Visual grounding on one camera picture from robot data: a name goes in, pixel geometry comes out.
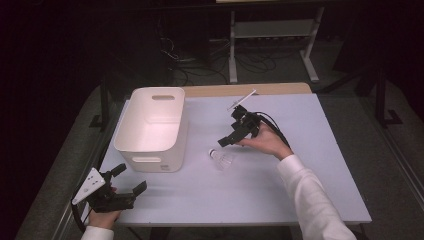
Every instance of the bin handle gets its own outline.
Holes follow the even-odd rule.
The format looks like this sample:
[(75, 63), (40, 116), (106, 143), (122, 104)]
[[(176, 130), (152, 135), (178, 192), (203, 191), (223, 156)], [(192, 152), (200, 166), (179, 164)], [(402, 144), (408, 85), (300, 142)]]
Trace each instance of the bin handle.
[(134, 162), (145, 162), (145, 163), (162, 162), (162, 159), (160, 159), (159, 157), (133, 157), (132, 160)]
[(172, 95), (153, 95), (152, 99), (155, 101), (172, 101), (175, 97)]

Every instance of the storage bin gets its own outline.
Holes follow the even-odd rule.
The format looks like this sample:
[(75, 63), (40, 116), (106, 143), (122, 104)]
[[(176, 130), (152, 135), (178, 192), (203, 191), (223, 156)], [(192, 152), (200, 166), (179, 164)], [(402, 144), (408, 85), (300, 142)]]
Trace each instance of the storage bin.
[(181, 168), (188, 131), (184, 100), (182, 88), (134, 90), (118, 124), (114, 146), (135, 171)]

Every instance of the human hand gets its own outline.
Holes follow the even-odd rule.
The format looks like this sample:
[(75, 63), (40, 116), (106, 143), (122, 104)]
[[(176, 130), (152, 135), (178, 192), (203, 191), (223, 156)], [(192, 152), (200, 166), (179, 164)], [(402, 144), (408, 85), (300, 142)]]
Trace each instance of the human hand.
[(113, 211), (107, 213), (90, 212), (88, 226), (112, 229), (113, 224), (119, 218), (122, 211)]
[(244, 138), (237, 145), (249, 146), (265, 154), (274, 155), (280, 161), (293, 155), (293, 151), (265, 123), (259, 125), (259, 133), (254, 138)]

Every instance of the black cable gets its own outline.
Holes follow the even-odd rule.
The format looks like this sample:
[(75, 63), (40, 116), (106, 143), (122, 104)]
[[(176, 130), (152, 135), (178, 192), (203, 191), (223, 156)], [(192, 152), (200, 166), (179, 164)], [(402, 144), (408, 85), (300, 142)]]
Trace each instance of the black cable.
[[(185, 69), (203, 69), (203, 70), (207, 70), (207, 71), (212, 71), (213, 73), (210, 73), (210, 74), (198, 74), (198, 73), (187, 71)], [(188, 74), (192, 74), (194, 76), (200, 76), (200, 77), (211, 76), (211, 75), (214, 75), (214, 74), (218, 74), (218, 75), (220, 75), (224, 79), (225, 84), (228, 84), (228, 79), (227, 79), (227, 77), (224, 74), (222, 74), (221, 72), (219, 72), (217, 70), (211, 69), (211, 68), (206, 68), (206, 67), (203, 67), (203, 68), (190, 68), (190, 67), (188, 67), (187, 68), (187, 67), (183, 67), (183, 68), (181, 68), (181, 70), (184, 71), (184, 72), (186, 72), (186, 73), (188, 73)]]
[(267, 116), (269, 119), (271, 119), (272, 123), (275, 125), (275, 127), (278, 129), (278, 131), (281, 131), (280, 128), (278, 127), (277, 123), (275, 122), (275, 120), (269, 116), (268, 114), (264, 113), (264, 112), (254, 112), (254, 114), (262, 114)]
[[(253, 56), (250, 56), (250, 55), (253, 55), (253, 54), (250, 54), (250, 55), (248, 55), (248, 54), (245, 54), (246, 55), (246, 57), (249, 59), (249, 61), (251, 61), (252, 63), (262, 63), (264, 66), (265, 66), (265, 69), (267, 70), (267, 71), (272, 71), (272, 70), (274, 70), (275, 68), (277, 68), (277, 63), (274, 61), (274, 59), (271, 59), (271, 58), (266, 58), (266, 57), (262, 57), (261, 55), (259, 55), (258, 54), (258, 57), (260, 58), (260, 59), (255, 59), (255, 58), (253, 58)], [(271, 67), (269, 67), (268, 66), (268, 64), (265, 62), (265, 61), (271, 61), (271, 63), (272, 63), (272, 66)]]
[(87, 216), (85, 216), (84, 221), (82, 221), (82, 223), (85, 223), (85, 221), (87, 221), (87, 218), (90, 216), (91, 211), (93, 211), (92, 208), (90, 208), (90, 211), (88, 211)]
[[(215, 62), (217, 62), (219, 59), (221, 59), (223, 57), (226, 57), (226, 60), (225, 60), (224, 64), (222, 64), (222, 66), (219, 68), (219, 70), (217, 70), (217, 71), (222, 71), (224, 69), (227, 61), (228, 61), (228, 54), (219, 55), (218, 57), (211, 59), (210, 65), (214, 64)], [(204, 68), (205, 67), (204, 64), (198, 65), (198, 66), (181, 66), (182, 64), (192, 64), (191, 62), (190, 63), (189, 62), (182, 62), (182, 63), (179, 63), (179, 64), (180, 64), (180, 67), (183, 67), (183, 68)]]
[(186, 86), (187, 85), (187, 82), (189, 82), (190, 80), (188, 79), (188, 74), (187, 74), (187, 72), (186, 71), (184, 71), (183, 69), (181, 69), (180, 67), (176, 67), (174, 70), (177, 70), (177, 71), (180, 71), (181, 73), (183, 73), (184, 74), (184, 76), (185, 76), (185, 81), (184, 81), (184, 83), (183, 83), (183, 85), (182, 86)]
[(75, 223), (77, 224), (77, 226), (81, 230), (81, 232), (85, 232), (86, 227), (85, 227), (84, 223), (81, 221), (81, 216), (79, 215), (78, 205), (72, 204), (72, 200), (77, 195), (78, 190), (81, 188), (82, 184), (83, 184), (83, 182), (80, 182), (78, 184), (76, 190), (74, 191), (74, 194), (72, 194), (70, 204), (71, 204), (72, 215), (74, 216)]
[[(258, 51), (259, 52), (264, 52), (263, 50), (262, 50), (262, 47), (257, 43), (257, 42), (255, 42), (256, 44), (257, 44), (257, 49), (258, 49)], [(241, 51), (241, 53), (242, 54), (245, 54), (246, 56), (247, 56), (247, 58), (251, 61), (251, 62), (253, 62), (253, 63), (257, 63), (257, 62), (262, 62), (264, 65), (266, 65), (266, 63), (265, 63), (265, 61), (266, 60), (271, 60), (272, 61), (272, 64), (273, 64), (273, 66), (272, 67), (269, 67), (268, 65), (266, 65), (266, 70), (274, 70), (275, 68), (276, 68), (276, 63), (275, 63), (275, 61), (274, 60), (278, 60), (278, 59), (283, 59), (283, 58), (288, 58), (288, 57), (290, 57), (290, 56), (293, 56), (294, 54), (299, 54), (299, 51), (301, 50), (301, 49), (303, 49), (304, 47), (298, 47), (298, 48), (294, 48), (294, 50), (292, 50), (292, 51), (290, 51), (289, 53), (287, 53), (287, 54), (284, 54), (284, 55), (282, 55), (282, 56), (275, 56), (278, 52), (280, 52), (280, 50), (282, 49), (282, 47), (284, 46), (284, 44), (280, 44), (280, 45), (278, 45), (277, 47), (276, 47), (276, 49), (275, 50), (273, 50), (271, 53), (269, 53), (269, 54), (266, 54), (266, 55), (262, 55), (262, 54), (257, 54), (257, 57), (259, 57), (259, 58), (261, 58), (260, 60), (257, 60), (257, 59), (253, 59), (252, 57), (250, 57), (250, 56), (248, 56), (248, 51), (246, 51), (245, 49), (246, 49), (246, 47), (241, 47), (241, 48), (239, 48), (237, 51), (240, 53), (240, 51)], [(244, 69), (246, 69), (247, 71), (250, 71), (250, 72), (255, 72), (255, 73), (264, 73), (265, 72), (265, 69), (264, 68), (259, 68), (259, 70), (260, 70), (260, 72), (257, 72), (257, 71), (254, 71), (254, 70), (252, 70), (252, 69), (248, 69), (247, 67), (246, 67), (246, 65), (248, 65), (248, 66), (250, 66), (250, 67), (253, 67), (254, 65), (251, 65), (251, 64), (248, 64), (246, 61), (244, 61), (244, 60), (242, 60), (242, 59), (238, 59), (239, 60), (239, 63), (240, 63), (240, 65), (244, 68)]]
[(217, 50), (213, 51), (212, 53), (210, 53), (210, 56), (213, 56), (221, 51), (224, 51), (225, 49), (230, 47), (230, 40), (226, 39), (226, 42), (223, 46), (219, 47)]
[(176, 87), (185, 87), (185, 86), (194, 86), (194, 83), (193, 83), (193, 81), (191, 81), (191, 80), (188, 80), (188, 79), (185, 79), (185, 78), (174, 78), (174, 83), (175, 83), (175, 86)]
[[(252, 73), (266, 73), (266, 72), (268, 72), (268, 69), (266, 69), (266, 68), (263, 69), (263, 68), (260, 68), (258, 66), (249, 64), (249, 63), (245, 62), (244, 60), (241, 60), (239, 57), (234, 57), (234, 58), (240, 64), (240, 66), (243, 67), (248, 72), (252, 72)], [(246, 66), (249, 66), (250, 68), (256, 68), (256, 69), (258, 69), (258, 71), (251, 70)]]
[(266, 123), (266, 125), (268, 125), (277, 135), (278, 137), (280, 137), (280, 139), (288, 146), (290, 147), (289, 142), (287, 141), (286, 137), (284, 136), (284, 134), (280, 131), (280, 129), (278, 129), (278, 127), (276, 127), (274, 124), (272, 124), (271, 121), (269, 121), (267, 118), (265, 118), (262, 115), (259, 115), (260, 119)]
[[(206, 77), (206, 76), (212, 76), (212, 75), (215, 75), (215, 74), (217, 74), (218, 73), (218, 71), (217, 70), (213, 70), (213, 69), (211, 69), (211, 68), (206, 68), (206, 67), (182, 67), (181, 68), (183, 71), (185, 71), (186, 73), (189, 73), (189, 74), (192, 74), (192, 75), (195, 75), (195, 76), (200, 76), (200, 77)], [(187, 71), (186, 69), (193, 69), (193, 70), (196, 70), (196, 69), (198, 69), (198, 70), (206, 70), (206, 71), (211, 71), (212, 73), (204, 73), (204, 74), (201, 74), (201, 73), (195, 73), (195, 72), (191, 72), (191, 71)]]

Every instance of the white sleeve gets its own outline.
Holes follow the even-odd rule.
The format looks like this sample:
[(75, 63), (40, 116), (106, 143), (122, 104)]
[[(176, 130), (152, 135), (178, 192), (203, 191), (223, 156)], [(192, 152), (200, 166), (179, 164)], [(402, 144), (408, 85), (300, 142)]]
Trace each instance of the white sleeve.
[(317, 176), (296, 155), (283, 159), (277, 168), (294, 201), (304, 240), (356, 239), (340, 219)]
[(81, 240), (112, 240), (113, 235), (112, 230), (87, 226)]

